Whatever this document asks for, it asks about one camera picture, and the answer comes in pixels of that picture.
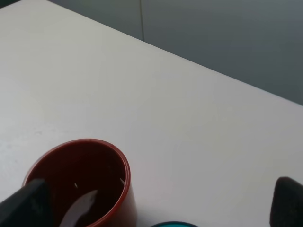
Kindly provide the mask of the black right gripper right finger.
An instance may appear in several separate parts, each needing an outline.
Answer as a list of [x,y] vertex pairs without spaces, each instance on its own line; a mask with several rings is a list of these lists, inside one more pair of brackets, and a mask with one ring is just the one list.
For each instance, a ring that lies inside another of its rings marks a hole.
[[276,181],[271,211],[271,227],[303,226],[303,185],[290,177]]

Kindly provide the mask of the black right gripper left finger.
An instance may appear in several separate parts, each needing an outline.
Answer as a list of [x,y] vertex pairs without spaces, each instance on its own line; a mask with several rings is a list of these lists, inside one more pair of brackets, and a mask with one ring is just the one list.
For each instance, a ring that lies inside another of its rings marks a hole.
[[0,203],[2,227],[52,227],[51,194],[44,179],[27,183]]

